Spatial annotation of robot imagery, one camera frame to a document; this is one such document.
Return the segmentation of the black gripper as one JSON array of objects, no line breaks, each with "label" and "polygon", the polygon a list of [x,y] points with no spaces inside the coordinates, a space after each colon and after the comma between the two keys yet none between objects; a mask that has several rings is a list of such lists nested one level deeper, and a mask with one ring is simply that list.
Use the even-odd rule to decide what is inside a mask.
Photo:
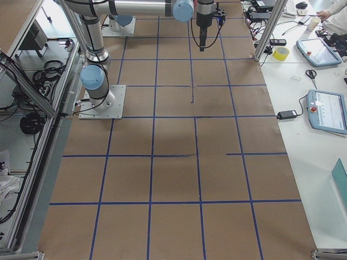
[{"label": "black gripper", "polygon": [[214,17],[215,1],[197,0],[196,12],[196,24],[200,28],[199,50],[204,51],[206,48],[207,28],[211,26]]}]

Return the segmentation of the person's hand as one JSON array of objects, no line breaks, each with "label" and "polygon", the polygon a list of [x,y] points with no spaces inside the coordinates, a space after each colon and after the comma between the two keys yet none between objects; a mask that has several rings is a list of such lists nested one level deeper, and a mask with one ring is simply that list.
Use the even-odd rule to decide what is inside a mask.
[{"label": "person's hand", "polygon": [[328,10],[318,11],[316,14],[322,21],[326,21],[331,16],[331,13]]}]

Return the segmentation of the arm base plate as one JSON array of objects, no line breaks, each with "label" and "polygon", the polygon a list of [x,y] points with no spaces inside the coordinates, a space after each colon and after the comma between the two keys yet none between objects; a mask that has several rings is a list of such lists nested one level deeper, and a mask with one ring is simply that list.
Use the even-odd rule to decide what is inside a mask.
[{"label": "arm base plate", "polygon": [[81,120],[121,119],[123,115],[126,86],[120,84],[110,85],[106,100],[97,107],[101,100],[88,100],[81,104]]},{"label": "arm base plate", "polygon": [[102,25],[103,37],[133,37],[136,26],[136,18],[132,17],[132,21],[122,26],[114,19],[109,17],[105,19],[105,23]]}]

